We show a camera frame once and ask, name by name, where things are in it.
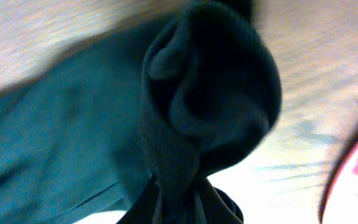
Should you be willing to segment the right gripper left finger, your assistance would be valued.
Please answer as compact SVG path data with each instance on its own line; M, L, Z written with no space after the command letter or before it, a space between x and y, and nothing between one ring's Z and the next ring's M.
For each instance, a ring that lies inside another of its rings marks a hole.
M159 188L156 178L151 177L135 204L117 222L117 224L158 224L156 214Z

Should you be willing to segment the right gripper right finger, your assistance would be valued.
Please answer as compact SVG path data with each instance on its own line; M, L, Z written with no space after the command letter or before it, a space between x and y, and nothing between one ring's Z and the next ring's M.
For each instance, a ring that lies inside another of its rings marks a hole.
M207 179L196 184L195 215L200 224L243 224L239 207L228 197L232 210L226 205L216 189Z

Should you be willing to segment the black t-shirt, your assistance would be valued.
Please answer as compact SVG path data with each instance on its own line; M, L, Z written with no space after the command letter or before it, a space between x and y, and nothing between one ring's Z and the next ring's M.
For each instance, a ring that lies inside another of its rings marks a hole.
M0 223L74 223L135 204L198 223L196 184L274 126L278 68L252 1L196 1L120 32L0 95Z

